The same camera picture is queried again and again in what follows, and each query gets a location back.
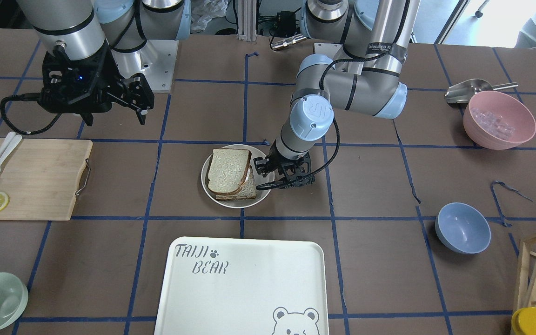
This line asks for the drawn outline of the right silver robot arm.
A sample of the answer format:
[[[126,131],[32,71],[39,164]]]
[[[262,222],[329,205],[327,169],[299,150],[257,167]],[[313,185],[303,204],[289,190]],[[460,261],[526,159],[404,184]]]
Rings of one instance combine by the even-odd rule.
[[[91,126],[94,114],[114,105],[146,122],[155,93],[172,84],[169,58],[159,49],[186,40],[189,0],[20,0],[19,7],[46,47],[40,93],[34,101],[58,120],[76,114]]]

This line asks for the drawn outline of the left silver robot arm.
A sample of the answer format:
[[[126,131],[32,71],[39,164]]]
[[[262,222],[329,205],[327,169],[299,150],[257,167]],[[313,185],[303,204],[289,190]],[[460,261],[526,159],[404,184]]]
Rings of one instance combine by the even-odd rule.
[[[336,125],[335,110],[384,119],[402,112],[408,87],[400,72],[419,8],[418,0],[381,0],[374,17],[365,0],[307,0],[301,9],[301,32],[309,39],[341,45],[332,59],[311,54],[296,74],[290,113],[265,158],[256,158],[262,176],[279,180],[257,190],[312,184],[309,151]]]

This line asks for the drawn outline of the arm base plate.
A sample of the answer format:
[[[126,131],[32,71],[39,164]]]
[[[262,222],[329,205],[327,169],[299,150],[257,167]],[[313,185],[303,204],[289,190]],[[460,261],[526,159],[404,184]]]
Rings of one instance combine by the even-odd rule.
[[[153,93],[170,93],[179,44],[177,40],[147,40],[139,49],[111,52],[123,77],[142,74]]]
[[[341,47],[341,44],[314,43],[314,53],[323,54],[330,59],[336,60],[336,54],[340,51]]]

